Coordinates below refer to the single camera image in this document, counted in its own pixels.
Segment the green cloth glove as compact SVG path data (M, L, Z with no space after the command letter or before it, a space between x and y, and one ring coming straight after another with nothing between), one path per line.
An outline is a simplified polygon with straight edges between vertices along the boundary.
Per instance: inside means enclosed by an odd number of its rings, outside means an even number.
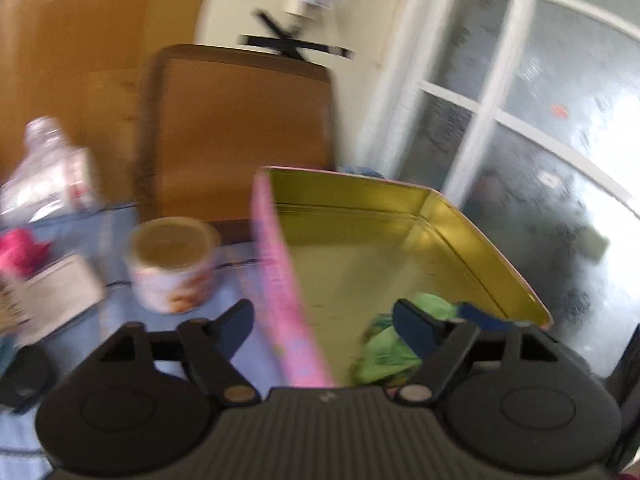
M410 301L439 321L458 316L455 304L436 295L417 292ZM359 354L350 368L350 380L355 386L393 389L404 384L420 364L421 360L393 328L392 315L379 313L362 335Z

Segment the white packaged pad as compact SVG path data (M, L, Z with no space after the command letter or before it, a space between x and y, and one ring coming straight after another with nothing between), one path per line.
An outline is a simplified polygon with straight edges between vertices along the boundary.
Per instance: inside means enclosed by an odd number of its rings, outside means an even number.
M14 282L22 312L17 344L36 344L105 298L105 286L90 262L69 254L24 282Z

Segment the white peanut can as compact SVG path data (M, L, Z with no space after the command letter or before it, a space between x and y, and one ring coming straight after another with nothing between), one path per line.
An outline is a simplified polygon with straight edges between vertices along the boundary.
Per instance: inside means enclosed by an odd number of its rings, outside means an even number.
M213 295L221 238L188 217L145 221L131 232L125 255L132 292L146 310L181 314Z

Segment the pink macaron tin box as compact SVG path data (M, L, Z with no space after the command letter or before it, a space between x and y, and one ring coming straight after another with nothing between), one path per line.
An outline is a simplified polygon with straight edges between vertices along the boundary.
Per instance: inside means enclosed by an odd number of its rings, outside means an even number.
M431 188L265 167L254 177L252 230L264 294L258 318L290 386L347 385L372 318L418 292L553 323L509 260Z

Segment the blue striped tablecloth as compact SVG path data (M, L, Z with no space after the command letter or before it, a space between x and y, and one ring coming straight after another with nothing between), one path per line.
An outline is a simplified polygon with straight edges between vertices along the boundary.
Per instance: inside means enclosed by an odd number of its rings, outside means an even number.
M139 223L134 203L107 206L99 211L44 220L29 226L40 240L52 242L50 260L72 252L83 255L105 284L105 299L73 322L41 341L64 378L91 351L128 321L140 321L149 332L172 330L188 318L218 318L242 298L262 303L262 269L253 242L224 242L216 257L212 298L182 315L161 315L138 304L129 284L125 263L131 231ZM255 322L232 364L266 396L271 388L286 386L278 358L264 331ZM21 415L1 413L1 479L43 479L51 470L35 434L37 407Z

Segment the plastic bag with paper cups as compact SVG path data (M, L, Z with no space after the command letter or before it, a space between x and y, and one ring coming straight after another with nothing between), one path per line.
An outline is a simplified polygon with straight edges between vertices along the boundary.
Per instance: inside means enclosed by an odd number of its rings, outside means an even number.
M22 226L100 208L92 155L70 143L57 119L41 116L29 122L25 148L25 158L1 188L2 224Z

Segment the brown woven chair back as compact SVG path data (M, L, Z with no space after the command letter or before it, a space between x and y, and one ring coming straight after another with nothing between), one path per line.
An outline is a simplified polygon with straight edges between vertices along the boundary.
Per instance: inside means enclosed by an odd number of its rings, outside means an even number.
M191 217L246 242L256 171L331 169L329 70L247 50L176 44L154 54L139 90L134 197L140 218Z

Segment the black tape cross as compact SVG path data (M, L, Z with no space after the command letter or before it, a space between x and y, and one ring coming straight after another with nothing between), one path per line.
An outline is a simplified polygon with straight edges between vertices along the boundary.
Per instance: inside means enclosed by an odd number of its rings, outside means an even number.
M317 44L316 42L301 40L294 32L287 32L272 16L264 10L256 9L252 15L270 32L270 36L240 35L238 44L245 47L266 49L291 60L304 61L303 50L321 52L351 60L354 52L343 47Z

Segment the window frame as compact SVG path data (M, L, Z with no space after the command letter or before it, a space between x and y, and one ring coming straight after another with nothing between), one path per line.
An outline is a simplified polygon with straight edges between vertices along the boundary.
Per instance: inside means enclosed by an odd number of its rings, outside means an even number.
M632 40L639 38L633 21L597 6L588 0L506 0L506 15L498 36L495 54L477 99L471 99L439 84L430 77L437 55L445 42L444 32L454 0L407 0L397 22L390 57L382 70L357 144L357 162L369 165L386 176L397 174L401 154L409 142L409 128L418 114L422 94L468 110L472 120L445 181L444 193L450 202L462 205L480 171L495 124L511 129L553 156L566 162L592 183L613 196L632 212L639 210L639 196L617 182L588 157L568 144L509 113L503 106L533 26L537 2L589 18Z

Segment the wood pattern wall sheet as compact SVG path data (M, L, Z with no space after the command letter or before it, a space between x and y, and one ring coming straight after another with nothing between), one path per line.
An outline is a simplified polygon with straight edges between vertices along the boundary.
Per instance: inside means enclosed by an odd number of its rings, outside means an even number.
M103 166L134 151L136 83L157 50L194 37L203 0L1 0L1 171L52 116Z

